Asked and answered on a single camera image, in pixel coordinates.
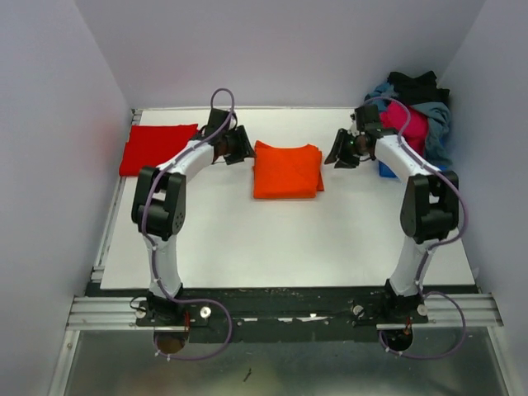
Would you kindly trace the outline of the orange t shirt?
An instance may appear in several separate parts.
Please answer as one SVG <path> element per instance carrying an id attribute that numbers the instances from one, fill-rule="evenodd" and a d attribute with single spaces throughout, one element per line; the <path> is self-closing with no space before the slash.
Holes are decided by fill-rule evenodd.
<path id="1" fill-rule="evenodd" d="M 258 140 L 253 165 L 253 193 L 256 200 L 314 199 L 324 191 L 321 150 L 306 144 L 277 148 Z"/>

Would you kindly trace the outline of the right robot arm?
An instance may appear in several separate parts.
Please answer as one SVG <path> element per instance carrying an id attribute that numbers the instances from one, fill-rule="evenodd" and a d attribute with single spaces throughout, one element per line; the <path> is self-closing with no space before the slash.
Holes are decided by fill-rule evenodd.
<path id="1" fill-rule="evenodd" d="M 340 129 L 324 162 L 353 169 L 363 158 L 378 159 L 404 183 L 399 221 L 405 235 L 398 264 L 385 283 L 374 317 L 398 323 L 423 314 L 422 282 L 435 250 L 453 243 L 459 224 L 459 178 L 422 158 L 402 133 L 382 125 L 377 106 L 363 105 L 351 115 L 353 125 Z"/>

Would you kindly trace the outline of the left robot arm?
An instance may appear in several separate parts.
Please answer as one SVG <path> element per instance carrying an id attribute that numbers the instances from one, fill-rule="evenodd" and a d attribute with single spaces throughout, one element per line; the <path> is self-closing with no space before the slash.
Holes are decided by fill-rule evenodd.
<path id="1" fill-rule="evenodd" d="M 188 318 L 179 294 L 177 235 L 186 220 L 186 190 L 201 171 L 223 158 L 228 165 L 256 153 L 234 110 L 211 108 L 207 123 L 180 153 L 155 167 L 139 171 L 131 219 L 148 252 L 150 284 L 146 300 L 135 309 L 139 326 L 172 326 Z"/>

